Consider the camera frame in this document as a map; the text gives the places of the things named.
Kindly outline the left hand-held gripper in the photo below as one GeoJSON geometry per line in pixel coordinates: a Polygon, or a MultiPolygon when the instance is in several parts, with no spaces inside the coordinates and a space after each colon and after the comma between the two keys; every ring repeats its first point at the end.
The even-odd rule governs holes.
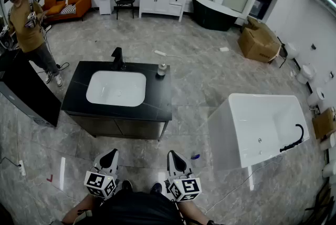
{"type": "MultiPolygon", "coordinates": [[[[98,155],[93,166],[96,168],[117,168],[119,151],[114,148],[98,155]]],[[[109,199],[117,188],[117,175],[115,173],[106,173],[103,171],[86,171],[84,185],[91,195],[102,199],[109,199]]]]}

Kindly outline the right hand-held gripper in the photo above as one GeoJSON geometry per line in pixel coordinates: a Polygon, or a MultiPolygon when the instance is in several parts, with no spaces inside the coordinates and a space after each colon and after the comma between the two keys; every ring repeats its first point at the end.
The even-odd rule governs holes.
{"type": "Polygon", "coordinates": [[[164,183],[166,196],[175,202],[192,201],[202,192],[199,178],[194,177],[191,163],[185,156],[176,151],[167,154],[167,170],[170,176],[164,183]]]}

